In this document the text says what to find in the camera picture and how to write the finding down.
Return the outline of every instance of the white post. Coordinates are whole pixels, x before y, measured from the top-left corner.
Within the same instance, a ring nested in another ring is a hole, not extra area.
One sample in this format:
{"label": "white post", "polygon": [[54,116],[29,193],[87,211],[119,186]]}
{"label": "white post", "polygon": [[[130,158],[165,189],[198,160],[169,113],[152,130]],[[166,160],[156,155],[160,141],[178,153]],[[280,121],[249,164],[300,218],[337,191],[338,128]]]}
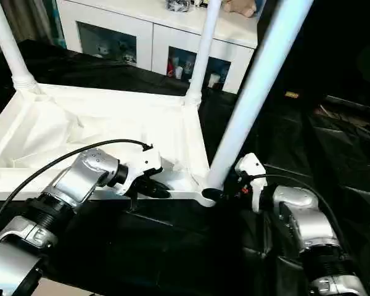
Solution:
{"label": "white post", "polygon": [[292,47],[313,0],[281,0],[230,118],[207,176],[220,188]]}
{"label": "white post", "polygon": [[211,43],[214,36],[216,21],[220,13],[222,0],[210,0],[208,3],[207,17],[204,21],[202,38],[199,43],[199,51],[193,69],[191,85],[186,93],[186,100],[200,105],[202,101],[202,86],[210,57]]}
{"label": "white post", "polygon": [[15,89],[36,89],[37,83],[27,70],[6,15],[0,5],[0,47],[12,72]]}

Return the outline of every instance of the black plastic sheet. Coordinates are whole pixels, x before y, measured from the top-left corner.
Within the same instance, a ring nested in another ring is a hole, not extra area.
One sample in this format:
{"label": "black plastic sheet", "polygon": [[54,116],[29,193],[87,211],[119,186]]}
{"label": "black plastic sheet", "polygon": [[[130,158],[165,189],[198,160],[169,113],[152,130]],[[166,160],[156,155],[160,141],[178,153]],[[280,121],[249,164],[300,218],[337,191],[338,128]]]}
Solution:
{"label": "black plastic sheet", "polygon": [[[176,79],[30,41],[21,50],[39,82],[172,95],[187,89]],[[0,58],[0,111],[13,92],[9,75]],[[203,95],[209,161],[235,101],[214,90]],[[240,156],[248,152],[269,173],[323,193],[370,282],[370,134],[273,104],[262,110]],[[1,224],[21,211],[22,203],[13,202]],[[145,200],[135,212],[127,201],[88,202],[52,254],[47,276],[102,295],[307,295],[287,229],[231,202],[203,208],[189,200]]]}

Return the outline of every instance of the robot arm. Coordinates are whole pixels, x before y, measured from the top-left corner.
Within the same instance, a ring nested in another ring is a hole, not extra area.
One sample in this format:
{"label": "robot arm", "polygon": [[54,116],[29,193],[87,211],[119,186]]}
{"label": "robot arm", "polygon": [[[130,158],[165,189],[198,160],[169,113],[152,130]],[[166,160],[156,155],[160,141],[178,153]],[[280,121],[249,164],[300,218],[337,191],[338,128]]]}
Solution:
{"label": "robot arm", "polygon": [[161,169],[155,149],[126,164],[97,148],[80,153],[38,198],[27,201],[23,216],[14,217],[0,232],[0,295],[31,295],[42,275],[45,253],[96,187],[108,185],[123,195],[136,178]]}
{"label": "robot arm", "polygon": [[255,213],[272,210],[288,226],[310,283],[310,294],[367,296],[312,192],[302,188],[267,186],[265,178],[253,179],[252,176],[266,173],[254,154],[239,160],[236,173],[240,192],[252,199],[252,210]]}

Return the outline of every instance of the cable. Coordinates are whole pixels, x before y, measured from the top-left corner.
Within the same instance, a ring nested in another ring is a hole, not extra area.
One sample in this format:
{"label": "cable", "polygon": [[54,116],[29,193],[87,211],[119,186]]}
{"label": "cable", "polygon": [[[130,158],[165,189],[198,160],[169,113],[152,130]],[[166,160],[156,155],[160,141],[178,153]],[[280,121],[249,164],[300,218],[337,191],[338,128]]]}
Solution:
{"label": "cable", "polygon": [[343,244],[344,244],[344,249],[349,253],[351,254],[351,249],[350,249],[350,246],[349,244],[347,243],[347,241],[345,240],[345,236],[344,236],[344,233],[343,231],[341,230],[341,227],[339,226],[339,222],[336,218],[336,216],[334,215],[334,212],[332,210],[332,208],[330,207],[330,205],[326,202],[326,199],[318,192],[316,191],[314,188],[312,188],[310,185],[308,185],[307,183],[299,180],[299,179],[296,179],[296,178],[293,178],[293,177],[290,177],[290,176],[285,176],[285,175],[280,175],[280,174],[262,174],[262,175],[255,175],[255,176],[250,176],[251,177],[251,180],[254,180],[254,179],[258,179],[258,178],[268,178],[268,177],[274,177],[274,178],[282,178],[282,179],[288,179],[288,180],[291,180],[293,182],[296,182],[300,185],[302,185],[302,187],[308,189],[309,191],[311,191],[313,194],[315,194],[315,196],[319,199],[319,201],[322,202],[322,204],[325,206],[326,208],[326,211],[328,212],[329,214],[329,218],[331,219],[332,221],[332,224],[334,226],[334,229],[336,231],[336,234],[339,238],[339,241],[341,241]]}
{"label": "cable", "polygon": [[48,163],[46,166],[40,168],[38,171],[36,171],[34,174],[32,174],[29,178],[27,178],[26,180],[24,180],[24,182],[22,182],[17,188],[15,188],[14,191],[11,192],[10,195],[8,195],[6,201],[3,203],[3,205],[1,206],[0,208],[0,215],[2,214],[2,212],[6,209],[6,207],[9,205],[9,203],[14,199],[14,197],[27,185],[29,184],[32,180],[34,180],[36,177],[38,177],[40,174],[44,173],[46,170],[48,170],[49,168],[53,167],[54,165],[56,165],[57,163],[65,160],[66,158],[69,158],[75,154],[78,154],[82,151],[85,151],[85,150],[88,150],[88,149],[92,149],[92,148],[95,148],[95,147],[98,147],[98,146],[103,146],[103,145],[107,145],[107,144],[113,144],[113,143],[132,143],[132,144],[137,144],[137,145],[140,145],[142,146],[143,150],[148,150],[148,149],[151,149],[152,146],[150,145],[147,145],[143,142],[140,142],[140,141],[136,141],[136,140],[130,140],[130,139],[114,139],[114,140],[108,140],[108,141],[102,141],[102,142],[98,142],[98,143],[94,143],[94,144],[91,144],[91,145],[88,145],[88,146],[85,146],[85,147],[82,147],[82,148],[79,148],[77,150],[74,150],[72,152],[69,152],[57,159],[55,159],[53,162],[51,163]]}

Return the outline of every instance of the glass cabinet door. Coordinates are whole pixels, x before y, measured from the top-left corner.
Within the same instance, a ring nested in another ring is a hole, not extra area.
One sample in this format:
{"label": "glass cabinet door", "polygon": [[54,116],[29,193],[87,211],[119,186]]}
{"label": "glass cabinet door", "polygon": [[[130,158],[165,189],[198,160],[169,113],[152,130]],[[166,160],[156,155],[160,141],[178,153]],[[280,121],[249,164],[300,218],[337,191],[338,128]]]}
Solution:
{"label": "glass cabinet door", "polygon": [[133,35],[77,22],[82,51],[95,57],[137,66],[137,39]]}
{"label": "glass cabinet door", "polygon": [[[201,36],[154,25],[152,71],[189,80],[193,73]],[[204,87],[237,93],[253,49],[213,39]]]}
{"label": "glass cabinet door", "polygon": [[[189,81],[192,78],[195,60],[195,52],[169,46],[166,75]],[[223,89],[230,64],[227,60],[210,57],[204,77],[204,86],[213,89]]]}
{"label": "glass cabinet door", "polygon": [[153,23],[57,0],[67,48],[151,70]]}

